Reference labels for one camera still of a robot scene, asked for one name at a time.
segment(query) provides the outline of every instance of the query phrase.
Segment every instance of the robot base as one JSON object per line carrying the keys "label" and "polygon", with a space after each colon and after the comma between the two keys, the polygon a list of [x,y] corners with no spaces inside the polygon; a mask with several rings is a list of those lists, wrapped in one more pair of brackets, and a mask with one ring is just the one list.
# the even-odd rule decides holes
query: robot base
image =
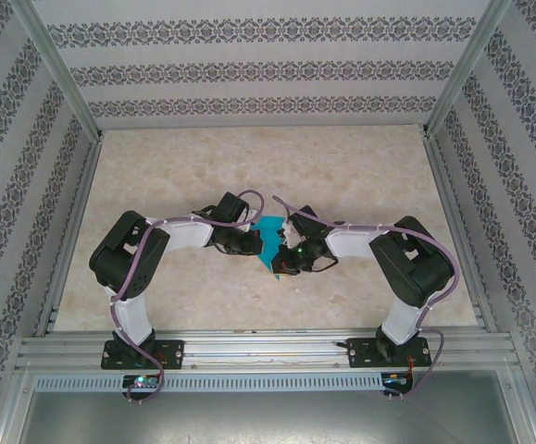
{"label": "robot base", "polygon": [[408,367],[410,357],[413,367],[429,367],[431,358],[426,339],[413,338],[410,341],[408,351],[394,356],[391,361],[380,354],[376,338],[350,338],[343,346],[348,349],[350,368]]}
{"label": "robot base", "polygon": [[[103,348],[101,368],[103,370],[155,370],[156,366],[148,359],[135,352],[128,344],[118,337],[114,331],[114,339],[108,340]],[[182,340],[155,339],[154,330],[151,337],[140,347],[154,356],[165,370],[181,370],[183,363]]]}

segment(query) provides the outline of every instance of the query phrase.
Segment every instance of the metal floor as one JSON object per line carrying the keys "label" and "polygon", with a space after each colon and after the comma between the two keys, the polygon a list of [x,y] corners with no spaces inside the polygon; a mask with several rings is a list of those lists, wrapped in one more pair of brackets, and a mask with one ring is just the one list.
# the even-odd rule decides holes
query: metal floor
{"label": "metal floor", "polygon": [[35,393],[26,444],[461,444],[517,442],[492,371],[438,372],[404,402],[378,392]]}

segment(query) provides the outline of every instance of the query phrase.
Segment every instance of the wire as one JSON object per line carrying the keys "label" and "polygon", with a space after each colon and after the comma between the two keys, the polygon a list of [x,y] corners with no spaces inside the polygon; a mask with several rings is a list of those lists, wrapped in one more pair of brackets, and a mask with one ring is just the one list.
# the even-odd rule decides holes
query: wire
{"label": "wire", "polygon": [[284,208],[286,208],[287,212],[293,212],[297,213],[301,216],[307,217],[311,220],[314,220],[316,222],[320,222],[323,225],[327,225],[328,227],[333,228],[342,228],[342,229],[348,229],[348,230],[366,230],[366,231],[395,231],[402,234],[407,234],[409,236],[413,236],[415,238],[422,239],[423,241],[431,244],[432,246],[438,248],[441,253],[446,257],[446,259],[451,263],[451,267],[453,268],[453,271],[455,272],[455,275],[453,277],[453,282],[451,282],[451,285],[448,289],[443,291],[440,295],[435,297],[433,300],[429,301],[425,306],[422,312],[420,313],[418,320],[416,322],[416,328],[420,328],[422,325],[422,322],[424,321],[424,318],[430,311],[430,308],[432,305],[434,305],[437,302],[442,301],[444,298],[446,298],[449,294],[453,292],[454,289],[456,289],[456,286],[459,283],[459,280],[461,278],[461,271],[459,268],[459,263],[456,261],[455,257],[447,250],[447,248],[442,245],[440,242],[435,240],[434,238],[430,236],[426,236],[425,234],[422,234],[418,231],[414,231],[413,229],[408,228],[400,228],[396,227],[395,225],[336,225],[333,222],[330,222],[329,220],[321,219],[320,217],[316,217],[313,215],[310,215],[308,213],[305,213],[304,211],[299,210],[298,208],[293,207],[292,205],[285,203],[280,197],[278,196],[271,196],[274,201],[276,201],[278,204],[282,205]]}
{"label": "wire", "polygon": [[311,270],[312,273],[321,273],[322,271],[329,270],[334,265],[337,265],[339,261],[333,261],[331,264],[324,266],[323,268],[320,268],[319,270]]}
{"label": "wire", "polygon": [[438,363],[438,359],[441,357],[441,353],[443,352],[443,348],[444,348],[444,334],[441,332],[441,330],[439,330],[438,328],[430,327],[430,328],[422,328],[420,329],[420,332],[436,333],[441,339],[441,341],[438,344],[438,350],[436,351],[436,354],[432,358],[432,362],[430,363],[430,366],[428,367],[424,375],[422,375],[422,378],[418,381],[418,383],[407,393],[409,396],[412,396],[414,392],[420,390],[420,388],[422,387],[426,379],[430,377],[430,373],[432,373],[432,369],[434,368],[436,363]]}
{"label": "wire", "polygon": [[220,247],[218,247],[217,243],[214,244],[214,248],[216,248],[219,253],[230,255],[230,253],[227,253],[226,251],[224,251]]}
{"label": "wire", "polygon": [[168,361],[167,356],[165,356],[162,351],[157,351],[156,354],[164,360],[163,362],[166,363]]}
{"label": "wire", "polygon": [[407,373],[405,374],[406,379],[412,379],[414,377],[414,358],[410,354],[407,356],[407,363],[409,366],[409,369],[407,370]]}
{"label": "wire", "polygon": [[[422,328],[422,329],[420,329],[420,331],[422,333],[436,333],[440,337],[441,342],[438,345],[438,350],[436,351],[436,354],[432,358],[432,362],[430,363],[430,366],[426,369],[426,372],[424,373],[424,375],[422,375],[422,378],[418,381],[418,383],[411,390],[409,390],[406,394],[403,395],[402,400],[403,400],[403,398],[408,398],[408,397],[414,396],[414,393],[416,393],[418,390],[421,389],[421,387],[424,385],[426,380],[430,377],[430,374],[432,373],[432,370],[434,369],[434,367],[438,363],[438,360],[441,357],[441,353],[443,352],[444,334],[441,332],[441,330],[439,330],[438,328],[432,328],[431,327],[431,328]],[[412,361],[408,360],[408,362],[409,362],[409,370],[408,370],[407,373],[410,374],[413,377],[413,374],[412,374],[412,370],[414,368],[413,360]],[[393,388],[387,388],[387,387],[385,388],[385,390],[392,391],[392,392],[397,391],[397,390],[394,390]]]}
{"label": "wire", "polygon": [[[169,217],[167,219],[160,219],[156,222],[152,223],[146,231],[144,232],[140,243],[138,244],[138,248],[136,249],[136,253],[132,257],[131,267],[128,271],[128,275],[126,276],[125,280],[123,281],[123,284],[121,285],[121,288],[118,291],[118,294],[115,296],[112,296],[110,299],[110,312],[111,312],[111,318],[113,319],[114,324],[116,325],[116,328],[118,330],[118,333],[123,338],[123,340],[128,343],[133,349],[135,349],[138,353],[140,353],[144,358],[146,358],[148,361],[153,363],[155,367],[159,371],[159,379],[158,379],[158,385],[156,386],[155,391],[153,391],[150,395],[148,395],[146,398],[142,400],[138,400],[139,404],[144,404],[145,402],[151,401],[158,393],[160,393],[160,390],[165,385],[165,369],[163,368],[163,365],[154,357],[148,354],[146,351],[141,349],[138,344],[136,344],[130,336],[124,331],[123,327],[121,326],[121,323],[118,319],[118,314],[116,312],[116,303],[118,301],[121,301],[121,298],[123,298],[124,294],[126,294],[126,291],[130,285],[131,279],[134,276],[134,273],[136,272],[136,267],[138,266],[138,263],[140,262],[140,258],[143,253],[143,247],[146,244],[146,241],[148,240],[148,237],[150,236],[150,233],[153,231],[153,229],[160,227],[161,225],[165,225],[167,223],[171,222],[198,222],[202,224],[208,224],[208,225],[214,225],[217,227],[242,227],[243,225],[251,224],[259,220],[259,218],[262,216],[262,213],[264,211],[265,207],[265,200],[264,196],[262,196],[259,192],[255,190],[245,190],[239,193],[237,197],[244,196],[245,194],[254,194],[259,198],[260,205],[259,209],[257,210],[257,213],[249,220],[243,221],[243,222],[235,222],[235,223],[225,223],[225,222],[217,222],[214,220],[206,220],[202,217],[195,217],[195,216],[182,216],[182,217]],[[134,389],[134,385],[130,385],[128,387],[128,392],[126,393],[126,397],[128,398],[128,402],[132,402],[133,398],[131,397],[131,391]]]}

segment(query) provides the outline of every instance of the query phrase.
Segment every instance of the enclosure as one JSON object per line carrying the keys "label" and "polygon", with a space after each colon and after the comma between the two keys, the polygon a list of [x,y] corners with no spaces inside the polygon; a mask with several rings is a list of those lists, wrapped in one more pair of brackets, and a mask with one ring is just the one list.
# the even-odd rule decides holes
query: enclosure
{"label": "enclosure", "polygon": [[[146,290],[181,369],[121,403],[96,245],[246,189],[455,254],[418,394],[339,347],[392,306],[375,261],[276,279],[206,248]],[[536,0],[0,0],[0,442],[406,437],[536,442]]]}

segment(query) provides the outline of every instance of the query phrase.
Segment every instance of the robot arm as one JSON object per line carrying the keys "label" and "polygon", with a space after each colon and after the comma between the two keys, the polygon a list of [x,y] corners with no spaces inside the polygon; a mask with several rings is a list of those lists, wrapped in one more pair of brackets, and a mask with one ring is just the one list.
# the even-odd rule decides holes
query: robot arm
{"label": "robot arm", "polygon": [[[259,232],[249,229],[249,225],[241,228],[213,227],[200,220],[243,222],[248,214],[248,203],[227,192],[218,205],[179,217],[178,221],[165,223],[150,232],[130,285],[121,300],[113,302],[119,323],[114,339],[127,354],[140,359],[133,348],[121,339],[120,329],[143,349],[147,345],[152,347],[154,342],[154,330],[148,320],[143,292],[150,284],[162,255],[181,248],[213,245],[219,245],[228,254],[260,254],[263,242]],[[128,275],[134,257],[132,251],[140,244],[146,229],[155,222],[156,219],[145,218],[135,211],[124,213],[91,256],[89,267],[110,299],[117,297]]]}
{"label": "robot arm", "polygon": [[[315,215],[309,206],[301,211]],[[455,275],[449,260],[430,243],[399,232],[333,228],[296,213],[290,221],[304,240],[294,246],[281,245],[272,261],[273,272],[296,275],[316,271],[313,266],[321,257],[331,259],[330,266],[341,257],[376,259],[395,293],[392,309],[377,330],[377,349],[388,361],[405,355],[418,335],[429,302]],[[395,226],[431,238],[412,216]]]}

